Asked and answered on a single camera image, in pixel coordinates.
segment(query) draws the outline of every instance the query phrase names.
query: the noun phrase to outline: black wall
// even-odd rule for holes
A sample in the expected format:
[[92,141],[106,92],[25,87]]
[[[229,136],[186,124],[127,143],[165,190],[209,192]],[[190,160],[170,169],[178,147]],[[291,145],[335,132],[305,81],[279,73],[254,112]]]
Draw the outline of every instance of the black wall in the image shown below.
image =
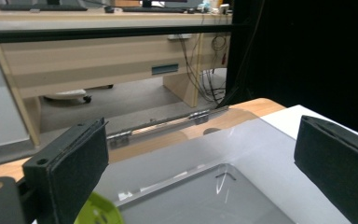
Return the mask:
[[358,132],[358,1],[267,0],[241,100],[303,105]]

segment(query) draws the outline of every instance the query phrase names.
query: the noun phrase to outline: cable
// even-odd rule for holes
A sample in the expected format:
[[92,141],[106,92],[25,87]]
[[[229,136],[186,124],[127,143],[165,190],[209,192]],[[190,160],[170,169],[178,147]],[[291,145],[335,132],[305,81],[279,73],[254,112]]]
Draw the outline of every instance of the cable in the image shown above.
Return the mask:
[[[209,87],[210,89],[207,89],[205,87],[205,80],[204,80],[204,77],[207,77],[207,83],[209,84]],[[214,88],[213,87],[213,83],[212,83],[212,74],[211,74],[211,70],[207,70],[207,71],[204,71],[202,73],[202,78],[201,78],[201,81],[202,81],[202,86],[206,92],[207,95],[212,95],[213,97],[213,100],[218,104],[218,100],[222,99],[222,98],[216,98],[219,94],[223,94],[226,92],[226,88],[222,88],[222,86],[226,83],[226,82],[223,82],[222,85],[220,85],[219,88]]]
[[[249,51],[250,51],[250,48],[251,46],[253,45],[254,41],[255,41],[255,34],[257,33],[257,30],[258,30],[258,26],[260,24],[260,20],[261,20],[261,15],[263,14],[263,9],[264,9],[264,5],[266,3],[266,0],[262,0],[261,1],[261,5],[260,5],[260,9],[258,11],[258,15],[257,15],[257,19],[256,19],[256,22],[255,22],[255,28],[254,28],[254,31],[251,35],[251,38],[249,40],[249,43],[246,47],[246,50],[245,50],[245,53],[243,54],[243,57],[242,57],[242,60],[241,60],[241,64],[240,64],[240,67],[238,69],[238,73],[237,73],[237,77],[236,77],[236,80],[235,80],[235,83],[238,85],[239,84],[239,81],[240,81],[240,74],[241,74],[241,70],[243,69],[244,65],[245,65],[245,62],[246,62],[246,59],[248,58],[248,54],[249,54]],[[243,80],[246,80],[246,75],[247,73],[245,72],[244,76],[243,76]],[[221,107],[221,106],[224,106],[226,105],[227,101],[229,99],[231,99],[233,96],[234,96],[234,93],[237,92],[237,90],[239,90],[240,88],[238,86],[234,86],[232,88],[232,90],[228,93],[228,95],[226,95],[225,99],[220,102],[220,104],[217,106],[217,108]]]
[[185,40],[179,35],[179,40],[181,42],[181,46],[182,46],[182,51],[184,53],[185,56],[185,61],[186,61],[186,73],[187,73],[187,77],[190,80],[190,82],[193,84],[193,86],[198,90],[198,92],[200,93],[200,95],[202,96],[202,98],[204,98],[207,102],[213,102],[212,99],[209,99],[205,92],[202,91],[202,89],[200,88],[198,83],[195,83],[194,80],[198,80],[197,77],[194,74],[194,70],[191,66],[191,64],[189,63],[189,60],[187,58],[187,54],[186,54],[186,43]]
[[[202,21],[201,21],[201,25],[203,25],[204,21],[205,21],[205,13],[201,13],[202,15]],[[196,44],[194,45],[194,48],[193,50],[191,51],[191,58],[190,58],[190,64],[193,64],[193,56],[194,56],[194,51],[196,50],[196,47],[197,45],[199,44],[200,42],[200,38],[201,38],[201,35],[199,35],[197,41],[196,41]]]
[[[223,17],[223,15],[219,16],[218,24],[221,23],[222,17]],[[218,59],[219,51],[221,51],[221,50],[225,51],[224,54],[223,54],[223,57],[222,57],[222,64],[224,64],[226,62],[226,52],[227,52],[227,49],[228,49],[228,46],[227,46],[227,33],[224,33],[223,35],[220,35],[220,34],[216,33],[214,38],[213,38],[213,40],[212,40],[212,42],[211,42],[211,48],[214,51],[213,59],[212,59],[212,62],[211,62],[211,67],[213,69],[212,74],[214,74],[214,69],[216,67],[216,61]],[[204,84],[204,78],[203,78],[204,74],[206,74],[206,77],[207,77],[207,80],[208,80],[208,84],[209,84],[209,88],[210,88],[208,90],[206,89],[205,84]],[[224,91],[216,92],[217,89],[214,88],[213,84],[212,84],[212,74],[211,74],[210,70],[208,70],[208,71],[206,71],[205,73],[202,74],[202,86],[203,86],[203,88],[204,88],[206,93],[208,93],[208,91],[210,92],[210,95],[212,95],[213,100],[218,105],[219,104],[218,100],[220,100],[221,98],[216,98],[216,95],[221,94],[221,93],[225,93],[225,92]]]

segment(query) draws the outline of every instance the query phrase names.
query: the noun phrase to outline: green object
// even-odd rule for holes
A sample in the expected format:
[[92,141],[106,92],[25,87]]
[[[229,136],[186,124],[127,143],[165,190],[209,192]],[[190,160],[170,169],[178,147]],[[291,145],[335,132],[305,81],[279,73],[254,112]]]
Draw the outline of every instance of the green object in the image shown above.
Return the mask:
[[124,224],[124,221],[111,202],[92,192],[77,215],[75,224]]

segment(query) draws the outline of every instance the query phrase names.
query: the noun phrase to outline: gray floor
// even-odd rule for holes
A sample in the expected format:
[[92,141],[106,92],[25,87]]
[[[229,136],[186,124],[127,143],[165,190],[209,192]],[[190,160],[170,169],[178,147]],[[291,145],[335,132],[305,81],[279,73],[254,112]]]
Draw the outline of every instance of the gray floor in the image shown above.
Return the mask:
[[[224,87],[226,70],[217,69],[211,77],[214,88]],[[209,89],[207,79],[204,81],[206,89]],[[116,133],[151,120],[168,119],[216,106],[215,102],[206,100],[204,94],[199,94],[197,107],[188,106],[162,85],[161,77],[115,84],[112,89],[101,87],[86,91],[92,96],[90,104],[84,104],[82,99],[41,100],[41,147],[72,125],[87,119],[104,117],[108,121],[106,131]]]

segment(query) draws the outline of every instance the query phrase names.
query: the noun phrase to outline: wooden desk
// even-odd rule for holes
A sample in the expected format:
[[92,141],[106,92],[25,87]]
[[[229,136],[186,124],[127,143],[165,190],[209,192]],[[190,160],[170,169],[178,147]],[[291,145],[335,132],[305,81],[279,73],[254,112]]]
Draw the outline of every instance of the wooden desk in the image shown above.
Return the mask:
[[[0,11],[0,31],[65,30],[143,26],[229,24],[230,16],[201,14],[123,13],[103,9],[86,12]],[[212,49],[213,41],[220,50]],[[33,143],[40,145],[39,96],[61,91],[163,77],[163,84],[189,106],[197,106],[198,74],[226,67],[229,36],[193,34],[186,50],[166,35],[115,37],[0,44],[0,65]],[[188,73],[187,61],[192,62]],[[156,74],[154,67],[173,64],[174,71]]]
[[[238,111],[246,110],[250,111],[258,117],[265,116],[267,114],[279,111],[284,109],[282,105],[279,105],[269,99],[256,99],[253,101],[241,103],[238,105],[233,105],[230,108],[233,110],[228,111],[226,114],[210,120],[209,125],[213,125],[215,128],[230,128],[236,124],[243,122],[246,118],[239,118]],[[203,131],[210,127],[207,124],[201,124],[198,126],[192,126],[186,129],[183,129],[179,132],[169,133],[163,135],[159,138],[153,139],[152,141],[147,141],[141,145],[131,146],[131,150],[125,150],[124,148],[116,149],[110,151],[109,156],[112,158],[110,162],[125,160],[128,157],[139,155],[145,153],[146,151],[156,150],[162,147],[166,147],[172,144],[177,144],[179,142],[196,138],[202,136]],[[13,161],[0,165],[0,176],[11,176],[16,180],[19,180],[23,177],[22,173],[22,164],[25,163],[28,159],[23,159],[19,161]]]

